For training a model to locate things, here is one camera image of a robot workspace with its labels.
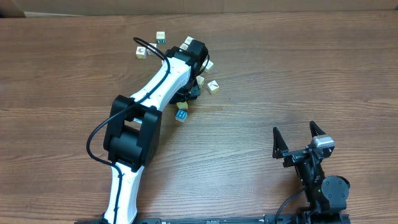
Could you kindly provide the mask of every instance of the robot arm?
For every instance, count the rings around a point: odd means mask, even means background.
[[[159,144],[162,111],[169,103],[195,100],[200,95],[196,76],[207,55],[204,43],[196,40],[187,50],[173,47],[165,54],[170,63],[170,73],[163,81],[168,70],[167,63],[143,89],[130,98],[119,95],[113,101],[109,117],[120,112],[123,115],[115,116],[106,128],[104,149],[114,164],[112,187],[108,209],[96,222],[131,224],[134,221],[142,171],[151,162]],[[127,126],[125,121],[141,123],[141,129]]]

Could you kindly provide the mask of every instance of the blue block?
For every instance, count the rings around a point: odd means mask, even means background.
[[[188,113],[185,110],[178,110],[175,115],[177,121],[184,122],[187,119]]]

